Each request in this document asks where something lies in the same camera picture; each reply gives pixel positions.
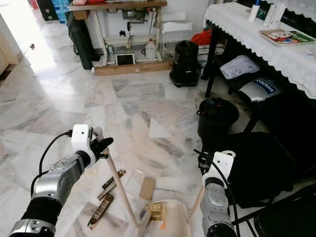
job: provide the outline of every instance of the magazine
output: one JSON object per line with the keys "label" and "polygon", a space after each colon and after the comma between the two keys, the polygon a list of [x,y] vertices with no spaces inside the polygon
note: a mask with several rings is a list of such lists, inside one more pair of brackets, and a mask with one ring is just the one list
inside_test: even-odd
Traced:
{"label": "magazine", "polygon": [[314,43],[315,40],[297,31],[285,31],[282,29],[259,31],[261,36],[276,46],[302,45]]}

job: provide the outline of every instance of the table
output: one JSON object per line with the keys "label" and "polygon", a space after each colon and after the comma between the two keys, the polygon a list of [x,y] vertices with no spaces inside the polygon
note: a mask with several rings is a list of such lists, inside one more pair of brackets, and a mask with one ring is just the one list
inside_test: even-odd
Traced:
{"label": "table", "polygon": [[[263,26],[263,20],[258,18],[254,22],[247,20],[248,9],[250,8],[236,2],[211,5],[205,13],[205,24],[209,20],[258,57],[262,57],[276,71],[281,71],[283,76],[287,77],[291,83],[296,84],[297,88],[304,91],[309,98],[316,99],[316,43],[298,46],[275,46],[260,36],[260,30],[268,29]],[[296,30],[282,22],[279,28]],[[209,76],[212,55],[217,41],[218,35],[215,29],[204,76]]]}
{"label": "table", "polygon": [[[91,14],[94,18],[95,29],[98,36],[98,40],[102,45],[102,49],[104,52],[103,56],[103,66],[107,65],[107,50],[105,47],[104,38],[102,35],[102,30],[99,22],[99,18],[97,15],[97,10],[106,10],[106,9],[133,9],[133,8],[143,8],[143,7],[154,7],[156,8],[156,28],[160,29],[161,26],[161,8],[167,6],[166,0],[108,0],[105,2],[96,2],[96,3],[86,3],[85,5],[73,5],[72,3],[69,5],[70,11],[86,11],[91,10]],[[157,47],[157,56],[158,60],[162,61],[162,58],[159,53],[159,37],[160,30],[156,31],[156,47]],[[148,38],[142,37],[141,40],[144,42],[148,41]]]}

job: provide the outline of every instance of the white lace tablecloth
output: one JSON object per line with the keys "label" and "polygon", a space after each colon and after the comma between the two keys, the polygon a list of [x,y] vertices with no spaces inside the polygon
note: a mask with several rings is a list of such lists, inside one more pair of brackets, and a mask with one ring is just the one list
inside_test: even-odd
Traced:
{"label": "white lace tablecloth", "polygon": [[[278,47],[260,36],[259,31],[267,30],[263,20],[248,21],[249,7],[236,2],[211,5],[204,19],[221,28],[234,37],[246,48],[251,49],[258,57],[262,57],[275,70],[288,77],[297,88],[305,91],[311,99],[316,99],[316,43]],[[280,29],[296,30],[284,23]]]}

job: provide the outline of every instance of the small brown box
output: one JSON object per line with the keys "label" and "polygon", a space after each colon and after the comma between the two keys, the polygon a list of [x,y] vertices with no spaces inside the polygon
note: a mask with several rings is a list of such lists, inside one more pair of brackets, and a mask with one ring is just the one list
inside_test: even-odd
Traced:
{"label": "small brown box", "polygon": [[88,19],[90,11],[80,10],[80,11],[73,11],[73,13],[76,20],[85,20],[85,19]]}
{"label": "small brown box", "polygon": [[155,187],[155,180],[144,178],[142,183],[142,188],[139,192],[139,197],[147,200],[152,200],[153,197],[153,191]]}

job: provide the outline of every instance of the white bottle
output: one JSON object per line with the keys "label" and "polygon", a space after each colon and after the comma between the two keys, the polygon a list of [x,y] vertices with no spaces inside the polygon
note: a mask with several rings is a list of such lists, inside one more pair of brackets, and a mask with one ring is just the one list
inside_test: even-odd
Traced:
{"label": "white bottle", "polygon": [[149,42],[145,46],[146,50],[146,58],[148,59],[155,59],[156,55],[156,45],[153,42],[153,39],[149,39]]}

